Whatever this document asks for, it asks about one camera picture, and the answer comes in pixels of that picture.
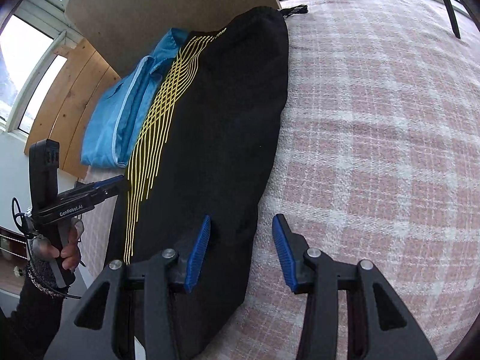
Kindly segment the left forearm dark sleeve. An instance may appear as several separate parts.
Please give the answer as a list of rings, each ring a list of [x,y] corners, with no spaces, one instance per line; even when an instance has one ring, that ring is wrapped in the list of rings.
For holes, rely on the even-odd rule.
[[[1,314],[1,358],[43,359],[59,330],[66,294],[48,262],[29,262],[19,304],[10,315]]]

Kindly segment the person left hand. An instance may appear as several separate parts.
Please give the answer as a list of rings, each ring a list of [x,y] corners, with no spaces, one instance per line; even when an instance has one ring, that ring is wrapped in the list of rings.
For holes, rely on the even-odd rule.
[[[67,244],[59,250],[46,238],[38,236],[31,242],[32,256],[45,263],[55,262],[57,258],[61,258],[63,269],[74,272],[80,264],[79,238],[77,229],[71,227],[67,234]]]

